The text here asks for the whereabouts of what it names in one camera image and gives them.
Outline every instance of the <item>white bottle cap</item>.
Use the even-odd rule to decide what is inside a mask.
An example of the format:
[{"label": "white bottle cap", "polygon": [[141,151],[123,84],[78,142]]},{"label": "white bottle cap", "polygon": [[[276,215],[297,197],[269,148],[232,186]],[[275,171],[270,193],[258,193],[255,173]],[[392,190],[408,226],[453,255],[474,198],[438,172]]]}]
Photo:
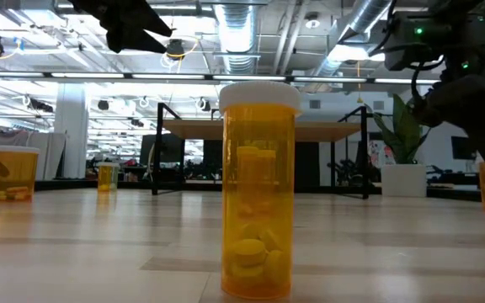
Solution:
[{"label": "white bottle cap", "polygon": [[301,111],[301,93],[281,82],[248,81],[226,86],[220,91],[220,111],[238,104],[276,104]]}]

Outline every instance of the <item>black metal frame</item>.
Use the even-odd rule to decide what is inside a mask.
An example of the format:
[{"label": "black metal frame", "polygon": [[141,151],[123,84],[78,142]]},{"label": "black metal frame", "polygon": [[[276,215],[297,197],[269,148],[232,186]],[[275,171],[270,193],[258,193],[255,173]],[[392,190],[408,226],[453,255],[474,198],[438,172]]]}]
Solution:
[{"label": "black metal frame", "polygon": [[[162,129],[164,125],[164,110],[170,113],[176,120],[181,120],[181,117],[175,113],[164,103],[159,103],[157,106],[157,134],[154,146],[154,158],[152,161],[152,188],[153,195],[158,195],[160,189],[160,151],[162,148]],[[181,158],[179,159],[179,180],[178,189],[183,189],[184,183],[184,139],[181,142]]]},{"label": "black metal frame", "polygon": [[[163,129],[163,121],[164,121],[164,110],[167,110],[175,119],[180,120],[181,118],[171,110],[166,104],[159,103],[158,110],[157,110],[157,137],[155,140],[155,151],[154,151],[154,161],[153,161],[153,182],[152,182],[152,194],[158,195],[158,190],[160,189],[160,147],[162,145],[162,129]],[[215,111],[211,111],[211,119],[213,120],[213,114]],[[368,154],[368,127],[367,127],[367,118],[371,116],[368,114],[367,108],[365,106],[360,106],[359,108],[355,109],[351,113],[345,115],[339,122],[348,122],[348,118],[351,116],[359,115],[361,117],[360,121],[360,130],[361,130],[361,140],[365,142],[363,144],[363,153]],[[345,138],[346,144],[346,156],[349,155],[349,148],[348,148],[348,138]],[[311,189],[298,189],[297,192],[304,192],[304,193],[326,193],[329,192],[330,194],[362,194],[362,199],[368,199],[370,194],[375,194],[375,190],[370,188],[370,180],[368,178],[368,163],[364,162],[361,165],[362,175],[363,175],[363,183],[361,188],[342,188],[336,186],[336,171],[334,170],[334,164],[336,163],[336,155],[335,155],[335,145],[334,142],[330,143],[331,146],[331,186],[329,189],[327,188],[311,188]],[[189,184],[184,185],[184,140],[181,144],[181,159],[179,164],[180,174],[179,174],[179,181],[177,186],[173,186],[172,184],[164,184],[163,188],[166,189],[189,189]],[[214,190],[220,189],[221,187],[218,186],[219,184],[193,184],[192,189],[194,190]]]},{"label": "black metal frame", "polygon": [[[355,109],[354,111],[346,114],[342,119],[338,120],[338,122],[348,122],[349,117],[352,116],[359,116],[360,117],[360,140],[363,142],[362,144],[362,154],[368,154],[368,109],[365,106],[360,106],[359,108]],[[335,152],[332,150],[334,148],[334,143],[331,143],[331,174],[333,175],[331,178],[332,184],[331,187],[333,188],[333,192],[336,192],[336,171],[334,169],[334,164],[336,163],[336,156]],[[349,157],[349,137],[345,137],[345,157]],[[368,162],[363,161],[360,164],[360,170],[362,171],[362,188],[361,193],[362,199],[368,199],[370,197],[370,179],[368,177]]]}]

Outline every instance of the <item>plant leaf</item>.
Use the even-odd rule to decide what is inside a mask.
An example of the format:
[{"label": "plant leaf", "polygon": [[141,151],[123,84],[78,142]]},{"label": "plant leaf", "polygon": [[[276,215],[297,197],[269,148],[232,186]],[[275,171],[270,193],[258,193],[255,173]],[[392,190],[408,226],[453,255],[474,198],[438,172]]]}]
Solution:
[{"label": "plant leaf", "polygon": [[418,147],[421,136],[420,124],[409,112],[408,106],[402,98],[394,94],[394,133],[403,142],[406,151],[412,151]]},{"label": "plant leaf", "polygon": [[408,161],[410,161],[411,163],[413,162],[415,156],[417,156],[418,149],[424,144],[424,142],[428,138],[428,135],[429,135],[429,132],[430,131],[431,131],[431,129],[429,129],[428,132],[426,132],[426,135],[424,135],[424,136],[422,136],[420,138],[420,141],[418,142],[418,145],[409,152],[409,154],[408,154]]},{"label": "plant leaf", "polygon": [[402,141],[391,130],[389,130],[388,127],[386,127],[381,114],[374,114],[374,121],[381,129],[383,141],[392,149],[396,163],[405,164],[407,161],[407,150],[405,149]]}]

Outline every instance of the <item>computer monitor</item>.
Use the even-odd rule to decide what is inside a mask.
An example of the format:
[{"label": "computer monitor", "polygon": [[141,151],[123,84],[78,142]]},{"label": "computer monitor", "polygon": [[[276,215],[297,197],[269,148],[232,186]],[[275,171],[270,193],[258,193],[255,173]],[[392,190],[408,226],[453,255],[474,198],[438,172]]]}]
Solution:
[{"label": "computer monitor", "polygon": [[452,156],[456,160],[476,160],[477,149],[471,144],[469,138],[453,136]]}]

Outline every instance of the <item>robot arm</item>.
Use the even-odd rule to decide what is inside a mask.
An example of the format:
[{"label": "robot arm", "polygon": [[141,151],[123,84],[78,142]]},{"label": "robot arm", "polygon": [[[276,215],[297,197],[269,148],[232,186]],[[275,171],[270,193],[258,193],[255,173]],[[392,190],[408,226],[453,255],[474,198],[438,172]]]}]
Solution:
[{"label": "robot arm", "polygon": [[[390,13],[386,38],[370,56],[385,53],[390,71],[414,69],[410,104],[415,119],[429,127],[444,121],[461,127],[485,160],[485,13],[471,13],[481,2],[430,0],[428,12]],[[420,96],[418,74],[442,62],[446,69],[440,82]]]}]

